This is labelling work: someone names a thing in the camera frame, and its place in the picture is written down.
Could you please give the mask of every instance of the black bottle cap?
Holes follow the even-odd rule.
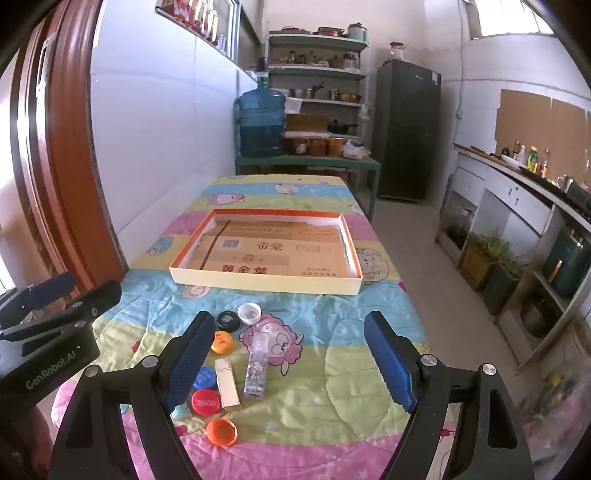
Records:
[[[269,63],[267,62],[267,57],[259,57],[256,62],[256,70],[258,72],[267,72],[269,70]]]
[[[236,330],[240,328],[240,319],[238,318],[238,314],[236,312],[226,310],[217,316],[216,324],[220,330],[232,333],[236,332]]]

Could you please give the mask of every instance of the refrigerator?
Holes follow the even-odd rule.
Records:
[[[441,74],[390,60],[378,69],[372,157],[383,199],[424,200],[435,161]]]

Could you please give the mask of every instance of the wooden door frame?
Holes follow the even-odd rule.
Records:
[[[30,208],[55,272],[74,274],[79,291],[121,280],[127,271],[92,140],[90,56],[101,3],[63,0],[21,48],[13,82],[19,147],[13,160],[26,192],[23,208]]]

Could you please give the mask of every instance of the orange bottle cap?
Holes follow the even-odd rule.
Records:
[[[233,347],[234,340],[232,340],[232,335],[228,332],[218,330],[213,340],[212,350],[216,353],[224,354],[231,352]]]
[[[238,440],[238,429],[228,419],[214,419],[207,424],[205,435],[218,447],[228,447]]]

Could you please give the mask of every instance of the colorful tablecloth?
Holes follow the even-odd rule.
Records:
[[[212,208],[273,208],[345,215],[364,282],[356,296],[238,291],[178,285],[168,266]],[[159,354],[200,310],[214,316],[245,302],[261,305],[259,324],[233,334],[231,354],[238,391],[244,386],[248,334],[273,333],[264,400],[243,400],[228,413],[239,429],[229,448],[204,435],[207,419],[176,423],[204,480],[377,479],[408,420],[394,404],[363,337],[363,319],[380,310],[399,335],[428,352],[403,283],[347,186],[336,177],[258,175],[226,177],[211,185],[132,266],[121,302],[95,321],[104,370],[129,368]],[[205,365],[212,366],[211,353]],[[59,426],[77,377],[60,388],[52,418]],[[133,408],[123,415],[139,478],[153,478],[141,447]],[[448,420],[430,478],[439,479],[452,444]]]

